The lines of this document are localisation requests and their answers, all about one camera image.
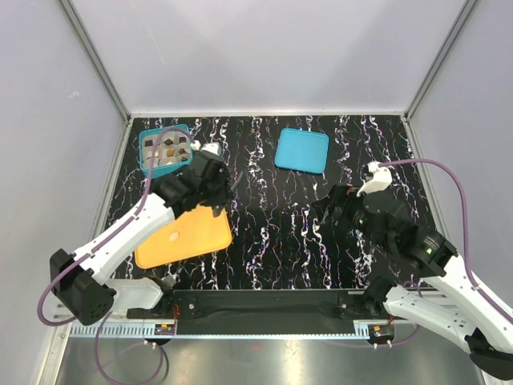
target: metal floor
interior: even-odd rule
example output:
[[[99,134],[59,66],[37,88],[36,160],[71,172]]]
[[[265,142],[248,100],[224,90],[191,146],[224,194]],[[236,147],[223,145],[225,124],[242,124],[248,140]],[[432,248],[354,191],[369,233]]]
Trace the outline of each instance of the metal floor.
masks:
[[[411,326],[401,326],[398,339]],[[135,340],[103,340],[107,363]],[[166,385],[476,385],[483,377],[468,355],[428,330],[392,349],[340,346],[359,341],[175,340],[165,345],[169,370],[154,383]],[[115,380],[139,383],[155,370],[158,354],[146,346],[127,352],[106,367]],[[57,384],[107,383],[95,369],[92,338],[70,338]]]

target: white panel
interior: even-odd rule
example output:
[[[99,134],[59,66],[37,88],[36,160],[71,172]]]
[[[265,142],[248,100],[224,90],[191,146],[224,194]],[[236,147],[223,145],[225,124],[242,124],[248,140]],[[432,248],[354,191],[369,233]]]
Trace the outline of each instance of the white panel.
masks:
[[[50,255],[86,242],[122,122],[55,0],[0,2],[0,373],[32,384]]]
[[[73,0],[132,112],[404,111],[464,0]]]
[[[424,156],[452,168],[466,189],[473,270],[510,306],[512,13],[511,0],[479,3],[413,120]],[[456,187],[438,170],[431,175],[450,236],[463,252]]]

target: orange cutting board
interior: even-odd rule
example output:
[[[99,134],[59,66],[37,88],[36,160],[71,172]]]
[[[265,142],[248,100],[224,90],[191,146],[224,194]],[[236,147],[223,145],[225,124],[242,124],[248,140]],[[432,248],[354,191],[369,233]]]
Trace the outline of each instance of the orange cutting board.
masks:
[[[226,249],[231,243],[226,210],[215,218],[212,208],[198,206],[151,235],[135,250],[135,263],[150,269]]]

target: blue cutting board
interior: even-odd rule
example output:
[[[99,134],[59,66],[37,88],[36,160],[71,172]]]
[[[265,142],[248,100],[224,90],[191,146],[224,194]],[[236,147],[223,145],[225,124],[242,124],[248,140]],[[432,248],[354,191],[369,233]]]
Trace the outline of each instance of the blue cutting board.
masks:
[[[322,174],[328,159],[329,137],[320,132],[281,130],[274,164],[280,168]]]

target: marble tabletop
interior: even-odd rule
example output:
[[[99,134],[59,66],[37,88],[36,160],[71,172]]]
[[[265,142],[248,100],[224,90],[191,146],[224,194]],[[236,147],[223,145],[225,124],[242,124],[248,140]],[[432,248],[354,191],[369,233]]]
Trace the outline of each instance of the marble tabletop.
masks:
[[[140,269],[132,255],[117,278],[173,275],[177,289],[258,290],[362,288],[378,275],[397,282],[411,279],[359,232],[319,226],[311,203],[333,184],[360,185],[372,160],[413,157],[398,115],[240,116],[214,118],[137,118],[119,170],[106,227],[124,215],[143,191],[139,169],[139,133],[187,124],[201,142],[222,143],[232,176],[244,176],[228,218],[233,242],[226,249],[151,270]],[[322,175],[274,166],[283,128],[324,132],[328,162]],[[411,216],[434,227],[417,169],[393,168],[392,190],[408,202]]]

